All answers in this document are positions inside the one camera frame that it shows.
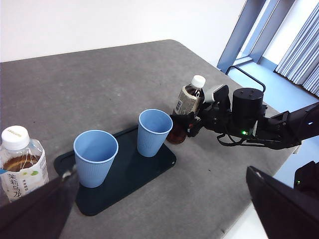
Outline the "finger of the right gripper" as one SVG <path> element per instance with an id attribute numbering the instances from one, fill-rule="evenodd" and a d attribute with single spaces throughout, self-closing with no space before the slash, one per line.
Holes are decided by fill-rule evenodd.
<path id="1" fill-rule="evenodd" d="M 172 114 L 170 117 L 173 120 L 174 136 L 195 137 L 202 128 L 202 120 L 194 112 L 187 115 Z"/>

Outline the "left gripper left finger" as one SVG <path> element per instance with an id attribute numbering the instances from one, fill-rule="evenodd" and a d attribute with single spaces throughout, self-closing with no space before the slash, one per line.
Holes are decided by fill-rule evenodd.
<path id="1" fill-rule="evenodd" d="M 76 167 L 0 208 L 2 239 L 57 239 L 79 189 Z"/>

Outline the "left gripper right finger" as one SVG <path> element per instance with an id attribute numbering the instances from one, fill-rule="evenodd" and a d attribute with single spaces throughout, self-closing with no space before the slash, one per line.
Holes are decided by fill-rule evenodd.
<path id="1" fill-rule="evenodd" d="M 302 166 L 289 187 L 249 166 L 246 182 L 251 201 L 270 239 L 319 237 L 319 168 Z"/>

